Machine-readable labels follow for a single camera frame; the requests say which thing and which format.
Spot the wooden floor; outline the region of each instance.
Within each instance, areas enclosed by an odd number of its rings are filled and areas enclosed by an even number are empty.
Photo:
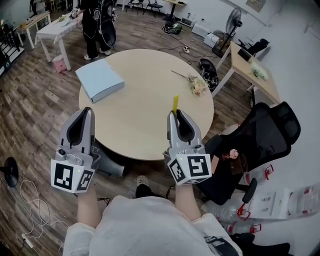
[[[181,40],[178,41],[162,31],[164,21],[161,16],[148,12],[128,13],[117,10],[116,22],[117,52],[128,49],[160,49],[175,48],[188,45],[190,53],[195,56],[183,56],[193,60],[192,66],[199,71],[199,57],[212,56],[210,47],[199,42],[201,37],[192,34],[190,28],[183,27]],[[51,19],[56,19],[62,12],[54,13]],[[19,188],[22,180],[33,181],[40,194],[40,199],[47,202],[50,209],[51,222],[62,220],[72,225],[77,219],[77,199],[71,193],[62,192],[50,186],[50,159],[54,157],[58,143],[60,128],[72,113],[79,109],[78,97],[80,82],[75,70],[85,65],[83,55],[86,54],[86,43],[80,29],[74,29],[63,39],[72,70],[57,74],[53,64],[48,63],[40,44],[32,50],[28,40],[24,41],[25,53],[13,64],[11,70],[0,78],[0,164],[7,157],[14,157],[19,167],[19,183],[12,191],[22,202]],[[57,46],[52,41],[46,41],[49,52],[56,54]],[[172,55],[179,56],[181,47],[175,50],[163,49]],[[219,58],[208,57],[215,65]],[[230,59],[220,68],[218,75],[223,78],[230,68]],[[214,98],[215,114],[210,131],[205,141],[220,133],[226,126],[240,123],[250,111],[250,95],[246,89],[247,81],[237,74],[225,84]],[[135,178],[145,174],[149,178],[150,187],[154,192],[165,195],[168,187],[174,184],[172,178],[164,173],[164,163],[135,162],[125,177],[108,177],[103,173],[94,176],[99,197],[113,198],[116,195],[133,197],[136,188]],[[34,200],[36,192],[32,186],[23,185],[22,194],[26,200]],[[174,192],[169,198],[173,200]],[[41,215],[47,220],[44,205]],[[23,245],[22,233],[29,232],[31,221],[23,208],[16,203],[6,184],[0,188],[0,239],[14,255],[59,255],[67,228],[58,223],[52,227],[45,226],[40,239],[31,238],[35,250],[20,248]],[[39,226],[32,235],[38,236]]]

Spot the yellow tag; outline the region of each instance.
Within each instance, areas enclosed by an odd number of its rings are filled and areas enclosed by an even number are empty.
[[[179,101],[179,94],[177,94],[177,95],[174,96],[174,98],[173,98],[173,107],[172,107],[172,110],[173,110],[173,113],[174,113],[175,115],[177,115],[178,101]]]

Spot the black pants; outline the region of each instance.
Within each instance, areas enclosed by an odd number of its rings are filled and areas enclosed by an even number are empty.
[[[32,12],[33,12],[32,17],[35,16],[35,15],[37,15],[37,4],[36,4],[36,3],[33,3],[33,4],[31,5],[31,9],[32,9]]]
[[[137,188],[136,188],[136,192],[135,192],[135,198],[145,198],[145,197],[158,197],[158,198],[164,198],[161,195],[155,194],[151,191],[151,188],[148,187],[145,184],[140,184]]]
[[[83,34],[85,41],[86,41],[86,52],[88,53],[89,58],[97,57],[98,51],[96,46],[96,41],[99,42],[101,50],[103,52],[109,51],[110,47],[105,43],[102,35],[97,31],[93,38],[88,37],[86,34]]]

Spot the sneaker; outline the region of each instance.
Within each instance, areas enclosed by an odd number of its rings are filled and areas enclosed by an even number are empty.
[[[105,54],[107,56],[111,55],[111,51],[110,50],[102,51],[101,48],[99,49],[99,53]]]
[[[94,57],[94,58],[90,58],[88,54],[84,55],[84,59],[85,59],[86,61],[90,61],[90,60],[96,59],[96,58],[98,58],[98,57],[99,57],[99,55],[98,55],[97,57]]]
[[[136,186],[138,187],[141,184],[149,186],[149,182],[146,176],[140,175],[136,178]]]

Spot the black lamp base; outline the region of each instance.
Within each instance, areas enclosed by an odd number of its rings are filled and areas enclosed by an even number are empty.
[[[0,167],[0,171],[4,173],[5,181],[9,187],[14,188],[19,179],[19,171],[16,160],[13,157],[8,157],[5,160],[4,167]]]
[[[219,58],[222,58],[222,57],[225,55],[225,53],[221,50],[221,48],[218,48],[218,47],[216,47],[216,46],[214,46],[214,47],[212,48],[212,52],[213,52],[215,55],[217,55]]]

